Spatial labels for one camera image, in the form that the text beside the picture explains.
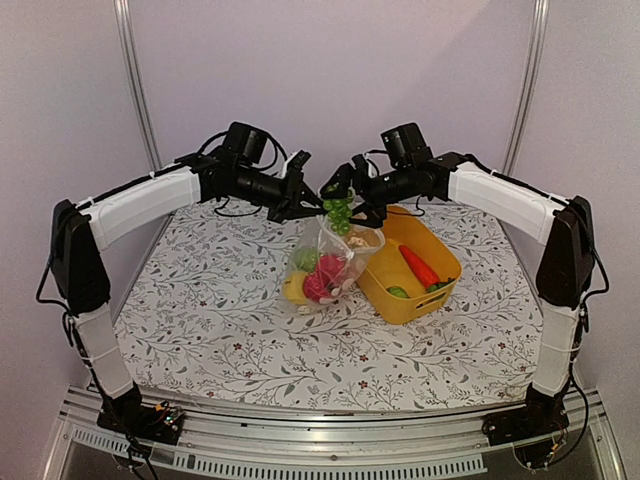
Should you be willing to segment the green toy grapes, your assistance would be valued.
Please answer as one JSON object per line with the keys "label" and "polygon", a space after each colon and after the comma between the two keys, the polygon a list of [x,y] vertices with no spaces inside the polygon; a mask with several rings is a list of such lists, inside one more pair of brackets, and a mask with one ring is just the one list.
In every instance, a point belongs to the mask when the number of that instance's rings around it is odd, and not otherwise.
{"label": "green toy grapes", "polygon": [[354,201],[354,191],[352,188],[346,190],[344,198],[325,199],[323,208],[326,210],[326,217],[331,230],[340,236],[346,236],[351,230],[350,219],[353,216],[352,203]]}

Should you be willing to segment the green toy lime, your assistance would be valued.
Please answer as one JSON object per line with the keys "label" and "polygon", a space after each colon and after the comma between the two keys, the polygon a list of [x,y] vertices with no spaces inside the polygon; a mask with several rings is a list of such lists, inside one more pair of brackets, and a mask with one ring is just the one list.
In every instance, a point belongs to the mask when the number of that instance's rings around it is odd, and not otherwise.
{"label": "green toy lime", "polygon": [[297,248],[291,256],[293,268],[297,271],[311,273],[316,269],[320,254],[314,247]]}

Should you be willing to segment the red toy apple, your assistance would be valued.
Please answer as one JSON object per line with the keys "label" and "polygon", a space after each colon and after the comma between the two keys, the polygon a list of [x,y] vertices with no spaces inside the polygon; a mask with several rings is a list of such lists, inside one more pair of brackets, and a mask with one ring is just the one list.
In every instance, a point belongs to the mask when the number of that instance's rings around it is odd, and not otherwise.
{"label": "red toy apple", "polygon": [[319,258],[315,273],[323,278],[327,287],[340,286],[348,276],[347,259],[336,254],[323,254]]}

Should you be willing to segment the clear zip top bag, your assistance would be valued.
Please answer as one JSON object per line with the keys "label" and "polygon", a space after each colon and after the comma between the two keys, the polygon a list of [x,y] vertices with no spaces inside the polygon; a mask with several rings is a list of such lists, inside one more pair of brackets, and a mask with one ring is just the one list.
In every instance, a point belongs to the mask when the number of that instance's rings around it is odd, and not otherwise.
{"label": "clear zip top bag", "polygon": [[281,295],[299,315],[321,310],[344,296],[385,246],[380,229],[310,218],[286,262]]}

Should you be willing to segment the yellow toy lemon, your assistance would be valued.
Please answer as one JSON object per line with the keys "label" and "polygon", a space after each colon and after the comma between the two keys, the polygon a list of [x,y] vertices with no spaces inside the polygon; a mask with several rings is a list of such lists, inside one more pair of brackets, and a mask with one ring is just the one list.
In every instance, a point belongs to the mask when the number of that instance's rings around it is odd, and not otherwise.
{"label": "yellow toy lemon", "polygon": [[307,304],[307,297],[304,294],[304,281],[307,276],[307,272],[294,271],[284,281],[282,293],[290,303],[297,306]]}

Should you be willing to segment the orange toy carrot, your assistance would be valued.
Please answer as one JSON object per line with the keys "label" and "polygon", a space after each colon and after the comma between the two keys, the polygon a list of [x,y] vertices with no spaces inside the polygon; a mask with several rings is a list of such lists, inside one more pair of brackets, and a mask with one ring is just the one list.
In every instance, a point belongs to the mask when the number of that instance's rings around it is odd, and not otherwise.
{"label": "orange toy carrot", "polygon": [[412,249],[406,245],[400,245],[398,250],[411,272],[423,287],[428,289],[440,282],[437,273]]}

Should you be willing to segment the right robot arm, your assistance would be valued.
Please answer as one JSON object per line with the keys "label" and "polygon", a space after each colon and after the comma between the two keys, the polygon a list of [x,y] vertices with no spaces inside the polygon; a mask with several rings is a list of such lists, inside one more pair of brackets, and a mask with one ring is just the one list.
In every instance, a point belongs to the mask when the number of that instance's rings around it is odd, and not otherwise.
{"label": "right robot arm", "polygon": [[529,235],[543,246],[535,278],[543,328],[538,365],[524,404],[487,415],[482,433],[492,446],[512,444],[519,463],[538,470],[569,456],[553,433],[569,427],[564,396],[578,385],[574,362],[589,329],[587,301],[595,295],[592,273],[602,269],[590,203],[581,196],[561,199],[483,165],[472,154],[432,153],[415,123],[381,135],[391,172],[370,172],[364,155],[342,164],[323,185],[324,199],[361,198],[356,222],[380,227],[389,205],[425,197],[470,206]]}

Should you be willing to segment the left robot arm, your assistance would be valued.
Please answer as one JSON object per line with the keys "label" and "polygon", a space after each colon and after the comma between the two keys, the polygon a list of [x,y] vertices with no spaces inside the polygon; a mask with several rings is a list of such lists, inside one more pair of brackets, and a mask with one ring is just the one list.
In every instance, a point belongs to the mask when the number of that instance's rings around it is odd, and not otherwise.
{"label": "left robot arm", "polygon": [[322,202],[303,175],[310,153],[287,156],[283,174],[273,176],[259,164],[267,144],[283,154],[268,132],[233,122],[161,170],[95,198],[63,200],[54,207],[44,275],[55,280],[63,329],[102,398],[98,426],[124,434],[133,448],[140,440],[177,444],[184,413],[168,402],[143,405],[113,329],[111,283],[101,254],[143,225],[211,200],[245,200],[266,209],[276,223],[320,214]]}

